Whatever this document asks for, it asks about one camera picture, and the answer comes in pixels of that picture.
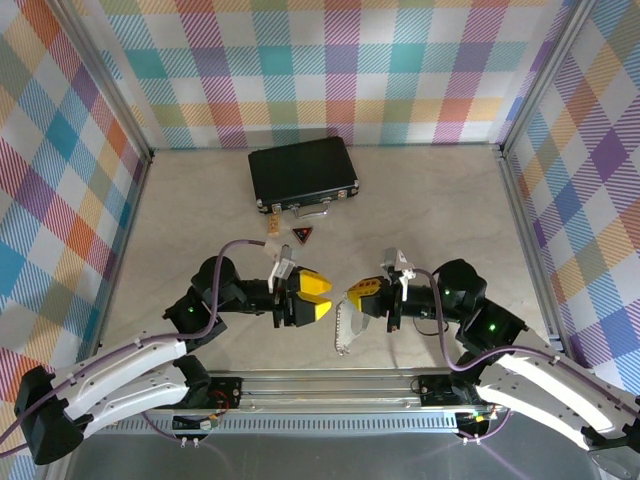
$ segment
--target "table surface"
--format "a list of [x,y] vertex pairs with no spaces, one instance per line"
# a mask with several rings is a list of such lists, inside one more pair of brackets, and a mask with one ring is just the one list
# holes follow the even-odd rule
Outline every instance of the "table surface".
[[[487,296],[538,333],[545,328],[489,146],[355,147],[349,149],[360,193],[335,202],[326,217],[281,216],[277,241],[299,247],[299,264],[330,279],[334,305],[358,280],[381,275],[382,252],[400,248],[429,270],[464,258],[488,282]],[[186,292],[200,264],[236,238],[266,239],[257,212],[248,151],[160,151],[151,166],[105,327],[105,346],[161,319]],[[292,227],[313,226],[300,246]],[[266,278],[271,263],[257,247],[229,253],[241,278]],[[445,365],[436,337],[420,336],[411,319],[386,333],[369,328],[340,357],[333,309],[314,325],[274,329],[271,315],[224,314],[228,330],[197,351],[209,369],[386,368]],[[422,330],[436,325],[419,321]],[[453,335],[450,350],[460,354]]]

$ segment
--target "red triangle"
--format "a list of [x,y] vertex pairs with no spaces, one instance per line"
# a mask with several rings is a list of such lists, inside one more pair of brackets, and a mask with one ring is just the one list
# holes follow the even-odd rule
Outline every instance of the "red triangle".
[[293,234],[298,239],[298,241],[304,245],[307,243],[311,232],[313,232],[313,227],[303,227],[303,228],[292,228]]

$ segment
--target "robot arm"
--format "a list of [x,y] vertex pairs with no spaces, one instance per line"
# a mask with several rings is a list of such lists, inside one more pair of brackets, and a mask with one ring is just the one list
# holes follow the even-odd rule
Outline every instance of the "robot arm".
[[[276,328],[319,320],[331,308],[331,301],[320,296],[331,284],[312,270],[296,267],[286,245],[273,257],[267,280],[241,280],[231,260],[212,257],[191,279],[187,293],[165,311],[164,320],[71,367],[27,372],[15,414],[34,462],[51,463],[104,426],[136,413],[206,397],[210,377],[198,359],[187,354],[226,330],[218,312],[271,312]],[[212,295],[214,276],[217,295]]]
[[348,290],[355,309],[387,317],[387,331],[393,332],[403,316],[436,319],[440,303],[444,316],[460,324],[456,339],[467,350],[458,364],[450,365],[455,382],[475,387],[485,402],[520,412],[565,435],[612,475],[640,476],[635,395],[589,373],[521,319],[486,299],[486,282],[464,260],[436,270],[437,285],[415,286],[406,282],[413,277],[407,272],[411,265],[401,253],[395,257],[393,262],[393,254],[385,255],[388,278],[367,278]]

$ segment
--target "small wooden block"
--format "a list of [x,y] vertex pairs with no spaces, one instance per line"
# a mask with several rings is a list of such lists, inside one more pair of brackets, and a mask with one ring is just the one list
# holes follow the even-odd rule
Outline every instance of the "small wooden block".
[[268,233],[270,237],[277,237],[280,235],[280,215],[277,213],[272,213],[268,216],[269,218],[269,228]]

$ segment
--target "plaid wallpaper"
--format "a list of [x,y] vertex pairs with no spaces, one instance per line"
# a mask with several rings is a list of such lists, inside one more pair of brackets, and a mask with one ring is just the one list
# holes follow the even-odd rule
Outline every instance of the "plaid wallpaper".
[[[25,371],[87,353],[142,162],[45,1],[0,0],[0,11],[4,431]],[[0,460],[0,478],[33,471],[28,456]]]
[[570,3],[74,0],[171,148],[495,141]]
[[600,0],[515,148],[584,365],[640,394],[640,2]]

